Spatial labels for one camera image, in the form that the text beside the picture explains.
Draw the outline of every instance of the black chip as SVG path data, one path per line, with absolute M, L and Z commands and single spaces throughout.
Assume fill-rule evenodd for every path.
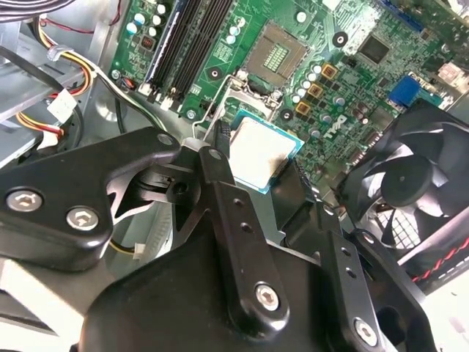
M 379 64 L 389 52 L 389 48 L 375 37 L 369 36 L 358 51 L 375 64 Z
M 381 88 L 383 87 L 386 87 L 386 85 L 389 83 L 389 80 L 386 79 L 386 78 L 381 78 L 381 81 L 380 83 L 378 83 L 378 86 L 380 86 Z
M 422 38 L 423 40 L 427 40 L 427 39 L 429 38 L 429 36 L 430 36 L 430 33 L 427 32 L 427 31 L 424 31 L 424 32 L 422 33 L 422 35 L 421 35 L 421 38 Z

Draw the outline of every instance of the black fan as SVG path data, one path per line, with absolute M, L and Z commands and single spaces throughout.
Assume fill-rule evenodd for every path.
M 397 210 L 415 217 L 424 241 L 469 206 L 468 179 L 469 126 L 418 100 L 349 173 L 337 197 L 369 230 L 377 209 L 393 209 L 381 241 L 395 246 Z

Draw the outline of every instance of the capacitor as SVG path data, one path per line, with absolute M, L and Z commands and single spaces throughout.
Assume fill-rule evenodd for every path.
M 319 75 L 322 72 L 322 67 L 320 67 L 319 65 L 313 66 L 313 72 Z
M 236 37 L 236 36 L 240 35 L 241 29 L 239 29 L 239 27 L 233 26 L 229 29 L 229 33 L 230 33 L 230 35 L 234 35 Z
M 228 45 L 233 45 L 236 43 L 236 37 L 234 35 L 229 35 L 228 37 L 226 37 L 226 43 Z
M 304 89 L 309 89 L 311 88 L 311 82 L 310 81 L 304 81 L 301 86 L 304 88 Z
M 156 7 L 156 12 L 159 14 L 159 15 L 164 15 L 166 13 L 166 5 L 165 4 L 159 4 L 157 7 Z
M 345 99 L 343 97 L 335 97 L 334 98 L 334 104 L 337 106 L 344 106 L 345 105 Z
M 133 16 L 133 20 L 140 26 L 145 24 L 145 16 L 143 16 L 141 13 L 136 13 L 135 16 Z
M 317 74 L 313 73 L 313 72 L 310 72 L 306 75 L 306 78 L 308 79 L 308 81 L 314 82 L 314 81 L 317 80 Z
M 239 20 L 237 20 L 237 26 L 240 28 L 243 28 L 246 25 L 246 19 L 244 17 L 241 17 Z
M 155 27 L 149 27 L 149 28 L 148 28 L 148 35 L 149 35 L 150 37 L 156 37 L 157 34 L 158 34 L 158 31 L 156 30 Z
M 301 100 L 301 97 L 299 95 L 293 95 L 292 96 L 292 102 L 294 104 L 298 104 L 300 102 L 300 100 Z
M 320 138 L 321 132 L 317 128 L 312 128 L 311 130 L 309 130 L 309 135 L 313 138 Z
M 139 31 L 139 28 L 136 24 L 134 24 L 134 22 L 128 23 L 125 29 L 127 29 L 127 33 L 130 35 L 137 34 L 137 32 Z
M 306 89 L 300 88 L 296 91 L 296 94 L 298 94 L 301 97 L 304 97 L 306 95 Z
M 153 15 L 152 22 L 155 26 L 160 26 L 163 23 L 163 20 L 158 15 Z
M 329 115 L 322 115 L 321 116 L 321 121 L 323 121 L 324 123 L 331 123 L 332 122 L 332 117 L 330 117 Z
M 300 11 L 299 13 L 296 14 L 296 21 L 298 23 L 305 23 L 307 18 L 308 16 L 306 12 Z

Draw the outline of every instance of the chip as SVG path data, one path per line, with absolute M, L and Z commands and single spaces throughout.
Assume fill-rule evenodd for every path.
M 420 36 L 423 40 L 427 40 L 430 37 L 430 33 L 424 30 Z
M 282 87 L 295 72 L 307 48 L 291 34 L 269 22 L 251 52 L 248 72 L 275 87 Z
M 381 78 L 381 81 L 378 83 L 378 86 L 380 86 L 381 88 L 384 88 L 386 87 L 386 85 L 389 83 L 389 80 L 386 79 L 386 78 Z
M 305 104 L 304 102 L 300 102 L 296 106 L 296 112 L 299 112 L 302 115 L 306 115 L 309 113 L 309 110 L 311 110 L 311 107 L 308 104 Z
M 155 45 L 155 41 L 147 36 L 143 36 L 141 39 L 141 46 L 147 50 L 152 50 L 153 46 Z
M 337 74 L 337 69 L 331 64 L 325 64 L 322 68 L 322 75 L 326 78 L 332 79 Z
M 389 52 L 389 48 L 378 39 L 370 35 L 358 49 L 367 59 L 378 65 Z
M 323 89 L 318 86 L 317 84 L 312 84 L 311 87 L 308 89 L 308 93 L 312 95 L 315 98 L 318 98 L 321 96 Z

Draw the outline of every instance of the red wire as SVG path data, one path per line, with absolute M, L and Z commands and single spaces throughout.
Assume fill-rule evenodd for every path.
M 109 26 L 113 26 L 114 24 L 116 24 L 117 22 L 120 21 L 121 7 L 122 7 L 122 0 L 119 0 L 119 2 L 117 3 L 117 13 L 114 16 L 114 19 L 110 22 Z M 86 30 L 83 30 L 83 29 L 77 29 L 77 28 L 73 28 L 73 27 L 70 27 L 70 26 L 66 26 L 62 23 L 52 21 L 49 18 L 46 18 L 44 20 L 44 22 L 52 24 L 55 27 L 59 27 L 60 29 L 64 29 L 65 31 L 81 33 L 81 34 L 93 34 L 93 33 L 95 33 L 95 31 L 86 31 Z
M 464 243 L 461 246 L 453 248 L 451 251 L 448 252 L 448 254 L 445 257 L 443 257 L 442 259 L 439 259 L 435 263 L 435 266 L 433 266 L 433 268 L 427 270 L 425 272 L 425 274 L 423 274 L 423 275 L 414 277 L 412 279 L 412 281 L 417 282 L 417 281 L 420 281 L 420 280 L 425 280 L 426 278 L 428 278 L 428 276 L 430 276 L 430 274 L 433 274 L 436 270 L 438 270 L 445 261 L 450 260 L 456 253 L 461 252 L 467 246 L 469 246 L 469 237 L 466 238 L 466 240 L 464 241 Z

